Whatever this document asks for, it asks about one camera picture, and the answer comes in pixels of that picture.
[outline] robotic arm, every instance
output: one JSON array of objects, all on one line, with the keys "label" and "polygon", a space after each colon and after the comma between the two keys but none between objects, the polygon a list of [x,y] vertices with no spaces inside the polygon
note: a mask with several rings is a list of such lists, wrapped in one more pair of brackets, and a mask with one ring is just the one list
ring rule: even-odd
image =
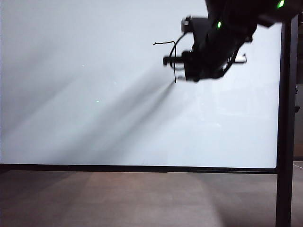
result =
[{"label": "robotic arm", "polygon": [[183,63],[186,80],[218,79],[236,62],[238,50],[252,42],[257,25],[266,27],[286,22],[302,8],[302,0],[205,0],[208,18],[187,17],[182,20],[183,35],[193,33],[194,45],[179,57],[163,58],[173,67]]}]

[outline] black frame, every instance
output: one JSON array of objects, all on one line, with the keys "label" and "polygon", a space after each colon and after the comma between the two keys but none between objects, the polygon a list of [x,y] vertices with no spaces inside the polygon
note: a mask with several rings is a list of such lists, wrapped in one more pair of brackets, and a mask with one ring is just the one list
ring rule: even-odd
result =
[{"label": "black frame", "polygon": [[278,174],[283,165],[283,155],[286,144],[293,142],[293,136],[286,132],[292,117],[287,113],[288,103],[294,100],[289,93],[291,85],[289,78],[289,51],[291,43],[287,37],[291,23],[282,24],[281,62],[280,62],[280,91],[278,111],[278,142],[276,168],[221,168],[221,167],[190,167],[190,166],[107,166],[107,165],[48,165],[48,164],[0,164],[3,170],[44,170],[44,171],[92,171],[92,172],[195,172],[195,173],[246,173],[246,174]]},{"label": "black frame", "polygon": [[298,16],[282,24],[277,166],[262,168],[218,168],[186,166],[98,166],[0,164],[5,170],[97,171],[97,172],[195,172],[236,174],[277,174],[276,227],[291,226],[295,85],[297,74]]}]

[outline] floor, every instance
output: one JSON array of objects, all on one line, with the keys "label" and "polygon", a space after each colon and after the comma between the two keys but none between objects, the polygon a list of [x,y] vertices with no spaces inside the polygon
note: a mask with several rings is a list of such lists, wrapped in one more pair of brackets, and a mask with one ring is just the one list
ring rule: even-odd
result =
[{"label": "floor", "polygon": [[[292,226],[303,226],[303,162]],[[274,227],[276,175],[9,171],[1,227]]]}]

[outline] white screen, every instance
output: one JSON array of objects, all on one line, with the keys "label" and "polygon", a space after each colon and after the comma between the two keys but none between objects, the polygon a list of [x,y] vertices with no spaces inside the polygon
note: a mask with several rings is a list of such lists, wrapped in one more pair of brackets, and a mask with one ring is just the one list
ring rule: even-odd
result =
[{"label": "white screen", "polygon": [[1,162],[275,168],[281,25],[224,78],[175,84],[152,44],[188,15],[204,1],[2,0]]}]

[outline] green led light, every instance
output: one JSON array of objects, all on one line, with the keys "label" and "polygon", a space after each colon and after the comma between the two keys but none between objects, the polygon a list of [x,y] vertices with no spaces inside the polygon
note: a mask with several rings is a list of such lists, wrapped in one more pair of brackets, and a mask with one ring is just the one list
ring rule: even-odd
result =
[{"label": "green led light", "polygon": [[280,0],[277,4],[277,8],[281,8],[282,6],[284,6],[285,0]]}]

